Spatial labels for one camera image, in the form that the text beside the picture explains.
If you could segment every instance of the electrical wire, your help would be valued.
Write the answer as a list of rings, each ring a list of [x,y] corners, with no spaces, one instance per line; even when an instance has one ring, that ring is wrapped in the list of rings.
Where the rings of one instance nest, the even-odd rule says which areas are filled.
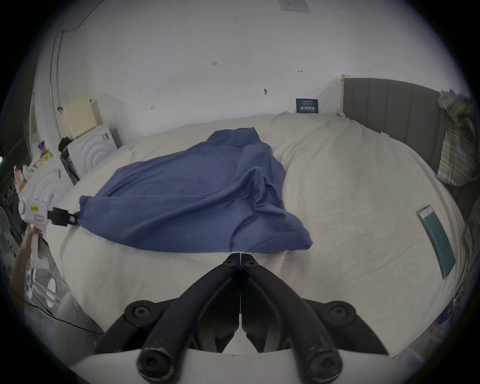
[[[50,314],[50,316],[53,316],[53,313],[51,312],[51,310],[45,307],[45,305],[42,304],[42,302],[38,299],[38,297],[35,296],[35,293],[33,292],[33,287],[32,287],[32,295],[38,301],[38,303],[43,307],[43,309],[46,310]]]
[[[31,304],[31,303],[29,303],[29,302],[25,301],[25,300],[24,300],[24,299],[22,299],[22,298],[20,297],[20,295],[18,295],[16,292],[14,292],[14,294],[15,294],[15,295],[16,295],[16,296],[17,296],[17,297],[18,297],[18,298],[19,298],[21,301],[23,301],[23,302],[24,302],[26,305],[29,305],[30,307],[35,307],[35,308],[38,308],[38,309],[40,309],[40,310],[41,310],[41,311],[42,311],[42,312],[43,312],[45,315],[47,315],[47,316],[51,317],[52,319],[55,319],[55,320],[61,321],[62,323],[70,324],[70,325],[74,326],[75,328],[78,328],[78,329],[83,329],[84,331],[87,331],[87,332],[93,333],[94,335],[103,335],[103,333],[94,332],[94,331],[91,331],[90,329],[82,328],[82,327],[80,327],[80,326],[78,326],[78,325],[75,325],[75,324],[72,324],[72,323],[70,323],[70,322],[68,322],[68,321],[65,321],[65,320],[59,319],[58,317],[55,317],[55,316],[53,316],[53,315],[49,314],[48,312],[45,312],[45,311],[44,311],[43,309],[41,309],[40,307],[38,307],[38,306],[36,306],[36,305],[34,305],[34,304]]]

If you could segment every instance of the pipe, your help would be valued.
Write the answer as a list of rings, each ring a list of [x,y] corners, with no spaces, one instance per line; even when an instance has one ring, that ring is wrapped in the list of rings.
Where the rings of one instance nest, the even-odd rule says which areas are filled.
[[[12,148],[10,148],[10,151],[8,151],[8,153],[3,156],[3,161],[5,161],[5,159],[15,150],[16,147],[18,147],[18,145],[19,145],[22,141],[25,141],[25,136],[22,137],[19,141],[17,141],[16,144],[15,144]]]
[[[58,107],[60,106],[60,92],[59,92],[59,57],[60,57],[60,46],[61,46],[61,41],[62,41],[62,38],[63,38],[63,34],[66,33],[66,32],[72,32],[72,31],[76,31],[78,28],[80,28],[82,26],[82,24],[85,22],[85,20],[92,14],[92,12],[97,9],[97,7],[103,3],[103,0],[100,0],[100,2],[89,12],[89,14],[80,22],[80,24],[78,24],[75,28],[71,28],[71,29],[62,29],[60,30],[61,28],[61,25],[62,25],[62,22],[63,20],[65,20],[65,17],[62,19],[62,21],[60,22],[60,25],[59,25],[59,28],[57,30],[57,34],[55,35],[55,40],[53,42],[53,49],[52,49],[52,56],[50,58],[50,79],[49,79],[49,82],[50,82],[50,101],[52,103],[52,110],[53,110],[53,117],[55,119],[55,127],[57,128],[57,132],[59,134],[59,137],[61,138],[61,134],[60,134],[60,128],[59,128],[59,125],[58,125],[58,121],[57,121],[57,114],[55,112],[55,106],[53,104],[53,93],[52,93],[52,64],[53,64],[53,54],[55,53],[55,45],[57,43],[57,38],[58,38],[58,35],[60,34],[60,40],[59,40],[59,47],[58,47],[58,50],[57,50],[57,69],[56,69],[56,80],[57,80],[57,84],[56,84],[56,89],[57,89],[57,102],[58,102]]]
[[[60,31],[60,41],[59,41],[59,49],[58,49],[58,54],[57,54],[57,101],[58,105],[60,106],[60,92],[59,92],[59,57],[60,57],[60,46],[61,46],[61,41],[63,39],[63,34],[66,32],[73,32],[76,31],[78,28],[82,26],[82,24],[85,22],[85,20],[90,16],[95,9],[98,8],[98,6],[103,3],[103,0],[100,0],[100,2],[89,12],[89,14],[78,24],[75,28],[70,28],[70,29],[63,29]]]
[[[27,151],[28,154],[30,155],[30,158],[33,159],[32,157],[32,108],[34,107],[34,100],[35,100],[35,87],[32,92],[32,97],[30,98],[30,109],[28,110],[28,132],[25,136],[25,139],[27,140]]]

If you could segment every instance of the blue cloth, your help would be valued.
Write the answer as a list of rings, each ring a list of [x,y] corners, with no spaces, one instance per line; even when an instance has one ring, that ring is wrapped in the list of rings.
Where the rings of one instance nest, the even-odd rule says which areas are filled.
[[[285,171],[255,128],[214,132],[183,152],[118,169],[78,224],[110,241],[159,252],[276,253],[309,249],[285,211]]]

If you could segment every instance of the screw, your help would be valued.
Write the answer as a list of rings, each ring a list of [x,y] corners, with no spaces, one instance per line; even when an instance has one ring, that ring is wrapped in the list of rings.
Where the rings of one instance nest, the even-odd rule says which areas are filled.
[[[253,268],[253,267],[255,267],[256,265],[257,265],[257,262],[256,262],[256,261],[248,261],[248,262],[245,263],[245,266],[246,266],[247,268]]]
[[[137,307],[133,310],[133,315],[137,319],[144,319],[145,317],[150,316],[150,308],[145,306]]]
[[[161,352],[147,350],[141,353],[137,369],[142,375],[149,378],[162,378],[170,370],[170,359]]]
[[[333,352],[318,353],[310,360],[310,371],[316,378],[331,379],[342,371],[342,360]]]
[[[330,316],[345,318],[347,316],[347,310],[343,307],[333,307],[330,310]]]

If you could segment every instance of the gray upholstered headboard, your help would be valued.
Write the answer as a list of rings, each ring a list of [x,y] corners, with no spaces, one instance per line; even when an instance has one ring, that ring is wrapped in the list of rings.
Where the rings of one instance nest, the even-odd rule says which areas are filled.
[[[407,144],[438,171],[449,123],[438,105],[439,92],[395,80],[346,78],[342,82],[346,117]],[[480,179],[461,188],[447,187],[466,219],[480,195]]]

